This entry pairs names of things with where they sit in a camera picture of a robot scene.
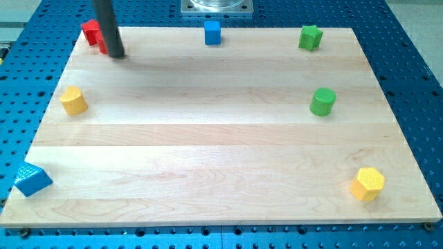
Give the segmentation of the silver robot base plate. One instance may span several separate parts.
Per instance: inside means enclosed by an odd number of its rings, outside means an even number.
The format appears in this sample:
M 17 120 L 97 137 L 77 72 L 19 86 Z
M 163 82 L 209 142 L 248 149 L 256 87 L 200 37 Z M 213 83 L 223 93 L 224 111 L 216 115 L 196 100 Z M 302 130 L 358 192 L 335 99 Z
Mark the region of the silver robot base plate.
M 181 13 L 187 15 L 253 12 L 253 0 L 181 0 Z

